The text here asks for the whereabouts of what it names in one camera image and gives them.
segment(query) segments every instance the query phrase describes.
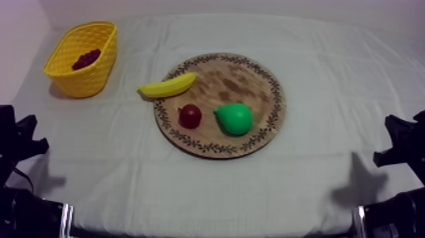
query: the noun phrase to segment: white tablecloth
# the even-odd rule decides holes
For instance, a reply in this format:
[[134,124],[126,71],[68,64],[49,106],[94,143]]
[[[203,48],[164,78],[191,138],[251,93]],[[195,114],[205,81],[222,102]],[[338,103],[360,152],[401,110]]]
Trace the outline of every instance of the white tablecloth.
[[[59,31],[41,46],[14,101],[17,117],[35,114],[35,137],[51,144],[29,171],[37,192],[75,205],[78,226],[173,237],[336,232],[349,227],[355,206],[421,186],[407,165],[372,162],[374,151],[391,147],[385,116],[411,120],[425,109],[420,42],[265,15],[117,24],[118,58],[100,94],[67,98],[43,74]],[[238,160],[179,151],[156,127],[152,103],[137,94],[138,84],[162,80],[185,59],[219,52],[270,69],[288,104],[275,139]]]

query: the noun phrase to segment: round wooden board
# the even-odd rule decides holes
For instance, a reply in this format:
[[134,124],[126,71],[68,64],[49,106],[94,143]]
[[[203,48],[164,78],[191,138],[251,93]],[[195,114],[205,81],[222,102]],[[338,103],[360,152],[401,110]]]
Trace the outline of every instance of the round wooden board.
[[[188,72],[198,74],[189,90],[154,102],[159,129],[175,146],[203,158],[227,160],[257,151],[279,131],[285,117],[285,97],[276,77],[264,66],[237,54],[204,54],[179,64],[164,80]],[[195,129],[178,123],[178,109],[189,103],[202,112]],[[213,111],[228,103],[250,107],[254,117],[250,132],[229,137],[221,131]]]

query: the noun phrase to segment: yellow banana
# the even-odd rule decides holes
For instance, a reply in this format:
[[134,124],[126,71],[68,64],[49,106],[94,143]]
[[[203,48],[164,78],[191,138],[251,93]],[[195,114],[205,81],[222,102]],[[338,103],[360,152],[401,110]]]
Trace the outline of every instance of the yellow banana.
[[164,82],[139,85],[137,88],[147,97],[171,97],[189,89],[196,76],[196,73],[185,73]]

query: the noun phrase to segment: apple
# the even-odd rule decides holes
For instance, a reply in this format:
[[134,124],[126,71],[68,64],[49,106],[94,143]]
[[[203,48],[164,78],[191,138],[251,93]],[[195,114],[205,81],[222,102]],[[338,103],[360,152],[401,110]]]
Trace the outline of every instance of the apple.
[[199,126],[202,113],[197,106],[188,104],[179,109],[179,112],[178,122],[182,127],[193,129]]

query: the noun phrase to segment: grapes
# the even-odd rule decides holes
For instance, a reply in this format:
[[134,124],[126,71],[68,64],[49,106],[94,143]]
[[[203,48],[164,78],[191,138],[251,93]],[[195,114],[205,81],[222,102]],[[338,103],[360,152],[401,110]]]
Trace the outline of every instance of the grapes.
[[87,67],[93,64],[100,55],[101,55],[100,49],[95,49],[93,51],[90,51],[87,54],[83,54],[79,57],[78,61],[74,63],[74,65],[72,66],[72,69],[79,70],[81,68]]

